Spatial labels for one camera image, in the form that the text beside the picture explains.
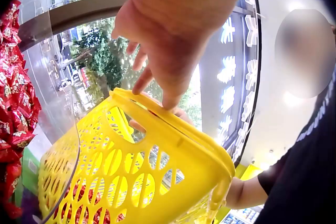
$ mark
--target white chinese characters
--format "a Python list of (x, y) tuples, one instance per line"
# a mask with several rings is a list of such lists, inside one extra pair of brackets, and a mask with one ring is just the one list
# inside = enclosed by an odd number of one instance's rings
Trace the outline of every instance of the white chinese characters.
[(221, 112), (225, 113), (233, 105), (234, 86), (230, 86), (224, 90), (222, 101), (223, 101), (223, 104), (221, 105)]
[(249, 29), (249, 33), (247, 34), (246, 45), (248, 47), (252, 47), (252, 45), (257, 45), (257, 37), (258, 37), (258, 26), (257, 20), (251, 15), (245, 16), (245, 22), (247, 28)]
[(232, 79), (235, 75), (235, 57), (230, 56), (223, 59), (224, 68), (219, 74), (217, 74), (217, 79), (221, 82), (227, 84), (229, 80)]
[(256, 59), (253, 59), (247, 62), (247, 70), (249, 72), (246, 74), (246, 89), (251, 91), (251, 88), (257, 82), (258, 61)]
[(232, 21), (229, 17), (228, 20), (223, 24), (223, 32), (220, 41), (223, 43), (233, 42), (233, 32), (235, 32), (235, 27), (232, 27)]
[(249, 115), (251, 114), (252, 112), (252, 108), (253, 108), (253, 103), (254, 103), (254, 96), (255, 96), (255, 93), (254, 92), (250, 92), (247, 96), (246, 96), (246, 99), (245, 99), (245, 102), (244, 102), (244, 111), (242, 113), (242, 116), (241, 116), (241, 120), (243, 122), (246, 122), (247, 118), (249, 117)]
[(232, 119), (231, 119), (231, 117), (230, 116), (226, 116), (226, 118), (225, 118), (225, 121), (222, 121), (222, 122), (220, 122), (220, 132), (219, 132), (219, 135), (220, 136), (222, 136), (225, 132), (228, 132), (229, 131), (229, 126), (230, 126), (230, 124), (231, 124), (231, 122), (232, 122)]

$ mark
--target black t-shirt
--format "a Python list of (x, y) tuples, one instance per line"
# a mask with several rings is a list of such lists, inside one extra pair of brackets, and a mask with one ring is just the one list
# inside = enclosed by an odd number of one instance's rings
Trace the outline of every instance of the black t-shirt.
[(294, 146), (258, 175), (268, 198), (255, 224), (335, 223), (335, 73)]

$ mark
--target ceiling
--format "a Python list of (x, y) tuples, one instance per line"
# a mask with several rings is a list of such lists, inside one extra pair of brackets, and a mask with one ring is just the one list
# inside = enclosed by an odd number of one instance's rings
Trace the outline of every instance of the ceiling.
[(286, 92), (276, 73), (274, 43), (281, 21), (293, 9), (316, 9), (332, 23), (321, 0), (259, 0), (262, 31), (262, 59), (259, 94), (253, 125), (241, 164), (267, 168), (295, 143), (308, 122), (316, 98), (298, 100)]

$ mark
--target yellow shopping basket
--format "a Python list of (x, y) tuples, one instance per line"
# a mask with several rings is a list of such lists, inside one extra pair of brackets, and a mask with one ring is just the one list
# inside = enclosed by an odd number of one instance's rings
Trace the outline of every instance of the yellow shopping basket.
[[(124, 112), (146, 129), (141, 141), (134, 142)], [(235, 171), (230, 156), (209, 136), (148, 97), (120, 88), (81, 119), (77, 129), (80, 153), (70, 193), (48, 224), (98, 224), (98, 212), (99, 224), (105, 214), (116, 223), (121, 213), (124, 224), (212, 222)], [(62, 197), (60, 186), (52, 185), (71, 172), (57, 165), (50, 169), (51, 163), (65, 158), (62, 149), (69, 142), (64, 137), (59, 141), (41, 160), (39, 202), (44, 218)], [(76, 188), (83, 185), (80, 195)], [(99, 202), (94, 200), (97, 194)]]

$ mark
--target product on shelf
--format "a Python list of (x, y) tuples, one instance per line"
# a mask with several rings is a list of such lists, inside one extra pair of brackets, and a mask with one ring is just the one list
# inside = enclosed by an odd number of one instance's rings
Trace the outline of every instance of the product on shelf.
[(19, 5), (13, 0), (0, 17), (0, 204), (12, 219), (22, 214), (10, 198), (21, 175), (20, 158), (35, 136), (41, 110), (18, 47)]

